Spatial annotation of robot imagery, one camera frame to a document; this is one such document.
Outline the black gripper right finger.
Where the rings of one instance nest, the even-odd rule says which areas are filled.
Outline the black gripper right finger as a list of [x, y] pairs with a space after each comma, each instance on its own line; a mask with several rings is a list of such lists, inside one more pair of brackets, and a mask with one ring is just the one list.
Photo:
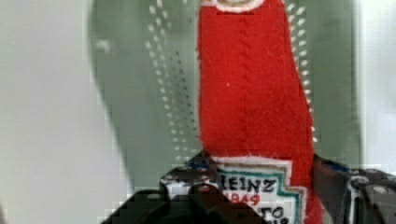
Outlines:
[[332, 224], [396, 224], [396, 176], [316, 155], [314, 192]]

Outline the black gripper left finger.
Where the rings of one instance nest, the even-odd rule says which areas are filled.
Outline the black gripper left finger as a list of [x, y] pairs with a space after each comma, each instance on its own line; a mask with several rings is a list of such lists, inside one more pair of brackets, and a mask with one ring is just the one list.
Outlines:
[[190, 189], [198, 185], [219, 187], [217, 165], [204, 150], [163, 175], [159, 191], [166, 201], [173, 201], [178, 196], [188, 195]]

